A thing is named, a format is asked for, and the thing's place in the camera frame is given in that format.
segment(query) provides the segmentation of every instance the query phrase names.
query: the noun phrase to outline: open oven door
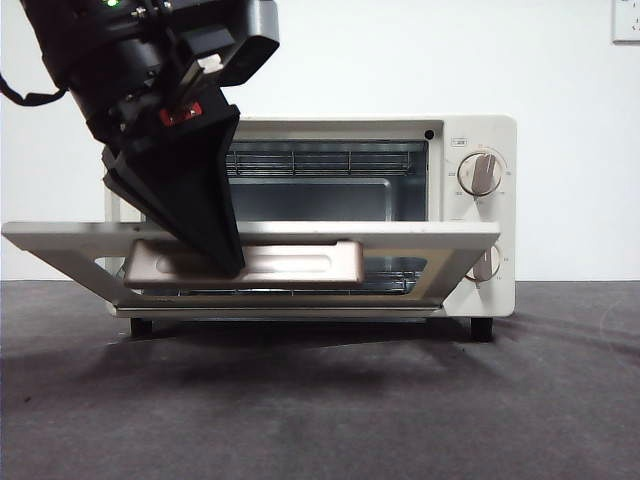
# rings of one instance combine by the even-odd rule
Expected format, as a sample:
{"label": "open oven door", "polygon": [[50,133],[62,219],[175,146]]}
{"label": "open oven door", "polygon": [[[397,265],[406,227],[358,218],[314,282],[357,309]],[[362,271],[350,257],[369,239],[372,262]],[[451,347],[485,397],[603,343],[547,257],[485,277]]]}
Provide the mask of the open oven door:
{"label": "open oven door", "polygon": [[[500,235],[497,223],[239,222],[247,266],[224,278],[148,223],[8,223],[3,234],[123,317],[428,315]],[[99,260],[121,259],[118,273]]]}

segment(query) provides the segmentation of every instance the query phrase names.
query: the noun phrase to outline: temperature knob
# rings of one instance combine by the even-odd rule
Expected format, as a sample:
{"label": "temperature knob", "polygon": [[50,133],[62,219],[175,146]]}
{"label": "temperature knob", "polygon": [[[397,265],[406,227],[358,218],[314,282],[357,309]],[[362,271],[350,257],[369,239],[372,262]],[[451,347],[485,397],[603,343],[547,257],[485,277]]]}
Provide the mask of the temperature knob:
{"label": "temperature knob", "polygon": [[485,251],[473,268],[467,273],[467,278],[476,283],[491,280],[500,268],[500,251],[496,246]]}
{"label": "temperature knob", "polygon": [[458,169],[462,188],[474,197],[493,192],[502,180],[502,164],[493,153],[474,153],[465,158]]}

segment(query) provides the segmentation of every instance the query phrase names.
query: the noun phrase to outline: toaster oven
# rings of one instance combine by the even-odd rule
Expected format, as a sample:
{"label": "toaster oven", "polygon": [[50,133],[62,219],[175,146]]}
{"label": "toaster oven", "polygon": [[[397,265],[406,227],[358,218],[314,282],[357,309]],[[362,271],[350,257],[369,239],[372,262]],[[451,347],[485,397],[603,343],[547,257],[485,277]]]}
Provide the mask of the toaster oven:
{"label": "toaster oven", "polygon": [[217,277],[107,192],[101,224],[5,236],[151,319],[491,319],[515,304],[516,124],[499,115],[240,122],[226,169],[247,266]]}

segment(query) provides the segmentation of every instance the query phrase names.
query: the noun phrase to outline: wall outlet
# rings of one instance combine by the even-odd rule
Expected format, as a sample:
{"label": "wall outlet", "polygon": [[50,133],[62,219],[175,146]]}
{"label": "wall outlet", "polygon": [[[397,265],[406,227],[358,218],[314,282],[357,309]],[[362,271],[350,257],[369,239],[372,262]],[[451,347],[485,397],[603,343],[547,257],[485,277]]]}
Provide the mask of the wall outlet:
{"label": "wall outlet", "polygon": [[613,41],[640,43],[640,0],[613,0]]}

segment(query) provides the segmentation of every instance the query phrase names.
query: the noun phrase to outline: oven foot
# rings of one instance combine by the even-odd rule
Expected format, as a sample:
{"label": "oven foot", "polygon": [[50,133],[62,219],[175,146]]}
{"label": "oven foot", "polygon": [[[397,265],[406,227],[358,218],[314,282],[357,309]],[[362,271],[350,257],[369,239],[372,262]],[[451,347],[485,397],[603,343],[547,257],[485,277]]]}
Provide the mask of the oven foot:
{"label": "oven foot", "polygon": [[153,333],[153,320],[146,318],[131,319],[131,338],[148,337]]}
{"label": "oven foot", "polygon": [[493,340],[493,318],[471,319],[471,340],[474,342],[491,342]]}

